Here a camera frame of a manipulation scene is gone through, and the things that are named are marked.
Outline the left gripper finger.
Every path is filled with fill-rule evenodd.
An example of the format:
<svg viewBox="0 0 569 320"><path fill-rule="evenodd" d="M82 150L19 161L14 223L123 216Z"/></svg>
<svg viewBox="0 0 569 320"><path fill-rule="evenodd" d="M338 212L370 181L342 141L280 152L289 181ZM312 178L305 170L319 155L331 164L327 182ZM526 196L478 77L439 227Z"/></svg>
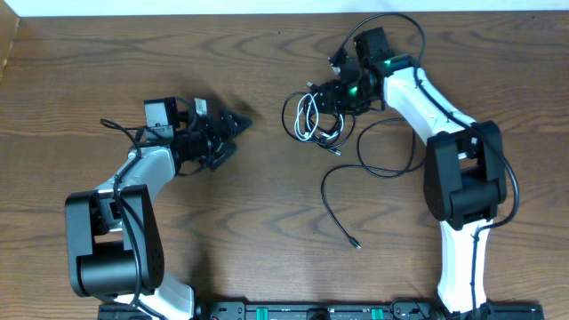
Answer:
<svg viewBox="0 0 569 320"><path fill-rule="evenodd" d="M230 138L235 138L252 126L252 120L228 110L220 111L221 130Z"/></svg>
<svg viewBox="0 0 569 320"><path fill-rule="evenodd" d="M233 141L223 142L215 149L208 158L208 168L214 172L236 152L236 143Z"/></svg>

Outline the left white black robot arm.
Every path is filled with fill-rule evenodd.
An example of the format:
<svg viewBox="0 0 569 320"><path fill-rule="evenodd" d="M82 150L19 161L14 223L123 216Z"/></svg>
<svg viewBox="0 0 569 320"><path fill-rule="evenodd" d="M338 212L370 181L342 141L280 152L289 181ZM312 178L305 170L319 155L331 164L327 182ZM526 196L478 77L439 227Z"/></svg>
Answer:
<svg viewBox="0 0 569 320"><path fill-rule="evenodd" d="M209 316L191 286L167 272L153 209L186 162L217 170L252 120L207 99L145 100L146 123L124 127L125 163L105 182L70 194L64 205L68 276L79 297L100 300L102 319L200 319Z"/></svg>

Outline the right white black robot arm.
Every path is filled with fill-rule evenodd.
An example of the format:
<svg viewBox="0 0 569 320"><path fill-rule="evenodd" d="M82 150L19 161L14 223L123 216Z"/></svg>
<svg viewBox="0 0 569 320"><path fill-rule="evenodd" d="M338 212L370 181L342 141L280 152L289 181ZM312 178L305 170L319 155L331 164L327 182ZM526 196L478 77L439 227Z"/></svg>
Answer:
<svg viewBox="0 0 569 320"><path fill-rule="evenodd" d="M426 147L423 195L441 229L441 307L430 314L480 319L489 312L485 245L500 225L495 218L511 175L501 131L460 112L430 83L420 58L389 47L382 28L355 36L354 46L355 57L343 47L330 57L333 80L308 85L294 136L332 148L346 116L362 115L375 101L393 108Z"/></svg>

